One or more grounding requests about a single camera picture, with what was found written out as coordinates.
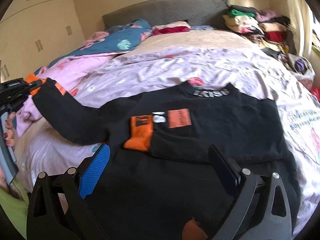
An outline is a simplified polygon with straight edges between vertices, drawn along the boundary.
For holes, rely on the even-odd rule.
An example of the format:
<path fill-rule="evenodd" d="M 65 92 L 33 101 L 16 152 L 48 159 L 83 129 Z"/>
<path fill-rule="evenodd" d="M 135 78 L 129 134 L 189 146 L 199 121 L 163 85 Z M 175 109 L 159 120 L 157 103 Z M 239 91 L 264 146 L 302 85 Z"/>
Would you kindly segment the left hand with painted nails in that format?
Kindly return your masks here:
<path fill-rule="evenodd" d="M 15 112 L 10 112 L 8 114 L 8 117 L 4 121 L 4 132 L 3 132 L 3 139 L 5 144 L 8 147 L 14 148 L 15 147 L 15 129 L 13 125 L 13 119 L 15 117 L 16 113 Z"/>

